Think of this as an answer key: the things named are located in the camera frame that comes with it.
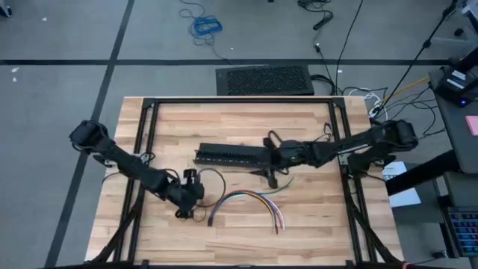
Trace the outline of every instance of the keyboard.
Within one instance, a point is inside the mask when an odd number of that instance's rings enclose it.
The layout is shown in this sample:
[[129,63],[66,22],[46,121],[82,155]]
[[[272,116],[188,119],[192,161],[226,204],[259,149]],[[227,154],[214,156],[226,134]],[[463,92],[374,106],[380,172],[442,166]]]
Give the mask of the keyboard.
[[478,208],[449,208],[447,213],[460,256],[478,256]]

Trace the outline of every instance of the electronic device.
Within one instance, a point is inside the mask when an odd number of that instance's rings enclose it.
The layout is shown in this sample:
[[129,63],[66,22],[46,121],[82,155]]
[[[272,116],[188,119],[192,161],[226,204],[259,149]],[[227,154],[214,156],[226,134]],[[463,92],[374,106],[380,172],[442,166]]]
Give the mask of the electronic device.
[[478,78],[449,68],[433,90],[443,99],[463,108],[477,99]]
[[478,61],[478,47],[451,67],[442,68],[443,77],[432,89],[443,99],[463,108],[478,98],[478,78],[468,75]]
[[263,66],[216,69],[218,96],[312,96],[307,66]]
[[452,207],[445,211],[452,239],[461,257],[478,256],[478,208]]

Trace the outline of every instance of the blue cable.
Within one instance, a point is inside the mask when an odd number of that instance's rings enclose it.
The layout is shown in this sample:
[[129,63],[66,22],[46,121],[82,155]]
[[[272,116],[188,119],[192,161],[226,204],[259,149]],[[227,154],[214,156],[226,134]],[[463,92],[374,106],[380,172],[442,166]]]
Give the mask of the blue cable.
[[179,0],[183,4],[195,5],[200,7],[201,14],[199,16],[194,16],[193,11],[189,8],[183,8],[179,11],[179,16],[181,18],[192,18],[193,22],[189,25],[189,35],[193,37],[193,43],[196,46],[208,45],[212,48],[213,53],[219,58],[228,61],[229,64],[232,64],[231,61],[227,58],[219,56],[214,48],[216,42],[215,34],[223,30],[223,25],[214,15],[205,16],[205,8],[195,2],[188,2],[185,0]]

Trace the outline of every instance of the white paper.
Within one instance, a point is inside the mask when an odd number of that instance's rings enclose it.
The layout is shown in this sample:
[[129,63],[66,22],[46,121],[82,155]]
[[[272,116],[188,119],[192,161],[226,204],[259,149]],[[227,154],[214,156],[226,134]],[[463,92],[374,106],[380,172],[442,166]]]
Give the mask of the white paper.
[[[383,179],[387,181],[404,172],[406,172],[405,164],[402,161],[394,161],[383,169]],[[415,188],[410,188],[406,191],[402,191],[401,193],[392,195],[389,197],[389,200],[391,207],[393,208],[405,205],[417,205],[421,203],[420,197],[418,196]]]

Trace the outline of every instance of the black metal frame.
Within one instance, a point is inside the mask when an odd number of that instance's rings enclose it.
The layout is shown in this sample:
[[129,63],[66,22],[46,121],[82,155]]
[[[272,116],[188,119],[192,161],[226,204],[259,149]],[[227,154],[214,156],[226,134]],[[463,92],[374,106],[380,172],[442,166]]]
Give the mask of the black metal frame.
[[[144,133],[144,125],[146,123],[146,115],[149,108],[152,107],[152,118],[150,122],[148,137],[147,137],[147,144],[146,144],[146,153],[152,153],[152,145],[154,142],[155,136],[155,127],[158,121],[158,112],[159,107],[161,104],[165,103],[314,103],[314,104],[325,104],[328,105],[329,114],[330,114],[330,123],[332,126],[332,131],[334,133],[334,139],[340,140],[340,133],[338,128],[338,121],[337,115],[335,113],[335,109],[339,108],[341,113],[341,119],[344,126],[344,133],[346,137],[351,136],[349,121],[347,118],[347,111],[345,107],[345,101],[342,97],[333,97],[333,98],[310,98],[310,97],[247,97],[247,98],[240,98],[240,97],[231,97],[231,98],[196,98],[196,99],[182,99],[182,98],[165,98],[165,99],[158,99],[158,98],[145,98],[143,100],[141,114],[140,114],[140,121],[137,129],[137,136],[136,141],[134,143],[134,153],[140,153],[140,147],[142,143],[143,133]],[[342,186],[344,189],[344,196],[350,196],[350,186],[349,186],[349,175],[348,175],[348,167],[347,164],[341,163],[339,161],[339,168],[341,172],[341,181]],[[363,194],[363,189],[361,186],[361,182],[359,179],[355,180],[356,184],[356,192],[357,192],[357,201],[360,211],[368,223],[368,214],[367,214],[367,207],[365,205],[365,199]],[[131,204],[131,197],[133,194],[133,187],[134,187],[134,179],[128,179],[128,184],[126,186],[125,192],[125,199],[122,207],[122,216],[121,220],[124,221],[126,216],[128,215],[128,211]],[[139,212],[136,214],[133,229],[131,233],[131,241],[128,248],[128,258],[127,262],[134,262],[134,255],[136,253],[136,246],[137,246],[137,239],[139,235],[139,228],[140,228],[140,219],[141,219],[141,212],[143,209],[143,202],[144,202],[144,188],[140,187],[138,192],[137,202],[140,203]],[[352,200],[345,199],[346,208],[347,208],[347,219],[349,222],[349,230],[350,230],[350,237],[352,239],[352,247],[355,256],[356,263],[363,262],[363,258],[361,255],[361,248],[359,242],[359,235],[357,231],[356,219],[354,218],[353,214],[348,209],[350,207],[349,203],[353,202]],[[113,262],[120,262],[121,254],[122,254],[122,245],[123,245],[124,234],[121,240],[119,241],[116,249],[114,251],[114,258]],[[376,253],[375,249],[369,238],[366,237],[367,240],[367,250],[370,256],[371,262],[376,262]],[[350,265],[347,263],[346,266],[314,266],[314,268],[348,268]],[[149,265],[148,268],[168,268],[171,266],[168,265]],[[188,268],[194,268],[198,266],[187,266]],[[309,268],[310,266],[300,266],[301,268]],[[214,266],[214,268],[230,268],[229,266]],[[261,266],[261,268],[277,268],[277,266]]]

